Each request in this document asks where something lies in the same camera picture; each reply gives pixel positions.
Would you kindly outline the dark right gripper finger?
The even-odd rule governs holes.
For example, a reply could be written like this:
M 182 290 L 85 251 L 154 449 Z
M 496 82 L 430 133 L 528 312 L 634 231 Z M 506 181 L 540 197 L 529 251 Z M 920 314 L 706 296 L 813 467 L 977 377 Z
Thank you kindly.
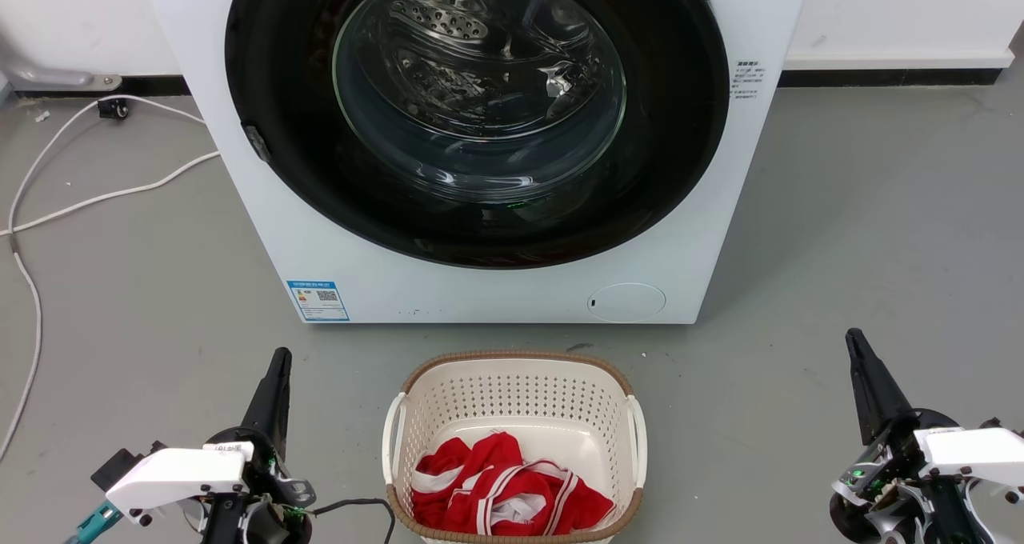
M 884 366 L 885 368 L 882 368 L 880 375 L 882 377 L 882 382 L 878 382 L 878 380 L 874 379 L 874 382 L 877 383 L 874 384 L 874 394 L 878 399 L 878 408 L 884 410 L 886 417 L 884 426 L 881 426 L 880 431 L 883 431 L 886 428 L 886 425 L 892 423 L 894 419 L 912 411 L 910 402 L 908 402 L 908 399 L 902 392 L 899 384 L 896 383 L 892 373 L 890 373 L 888 368 L 886 368 L 886 364 L 884 364 Z
M 878 408 L 874 379 L 882 382 L 884 362 L 874 354 L 874 348 L 859 328 L 847 330 L 847 352 L 850 359 L 850 379 L 857 414 L 861 443 L 870 445 L 884 426 L 884 410 Z

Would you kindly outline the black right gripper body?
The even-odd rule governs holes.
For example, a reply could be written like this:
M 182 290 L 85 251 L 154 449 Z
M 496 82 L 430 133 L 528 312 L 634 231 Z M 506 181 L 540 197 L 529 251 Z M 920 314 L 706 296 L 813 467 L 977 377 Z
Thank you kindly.
M 991 543 L 970 497 L 978 464 L 941 464 L 929 445 L 958 432 L 936 412 L 885 424 L 833 484 L 834 528 L 852 543 Z

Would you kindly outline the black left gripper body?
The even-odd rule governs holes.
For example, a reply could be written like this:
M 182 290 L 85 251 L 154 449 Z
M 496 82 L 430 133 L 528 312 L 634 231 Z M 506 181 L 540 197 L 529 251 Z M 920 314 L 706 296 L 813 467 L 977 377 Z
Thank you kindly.
M 226 490 L 204 496 L 205 543 L 307 543 L 314 504 L 312 482 L 286 467 L 286 430 L 224 430 L 210 438 L 215 448 L 252 443 L 241 478 Z

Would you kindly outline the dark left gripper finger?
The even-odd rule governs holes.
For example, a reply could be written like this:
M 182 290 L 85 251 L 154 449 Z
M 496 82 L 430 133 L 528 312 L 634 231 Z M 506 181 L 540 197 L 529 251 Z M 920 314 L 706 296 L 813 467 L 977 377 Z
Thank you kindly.
M 266 432 L 267 421 L 267 399 L 268 399 L 268 383 L 266 376 L 260 380 L 257 385 L 256 391 L 254 392 L 251 402 L 249 403 L 248 409 L 244 418 L 242 418 L 242 427 L 248 428 L 248 430 L 256 430 L 268 438 L 268 443 L 274 447 L 272 440 L 268 436 Z
M 266 432 L 281 458 L 286 456 L 286 435 L 291 408 L 291 350 L 275 350 L 266 372 L 268 383 Z

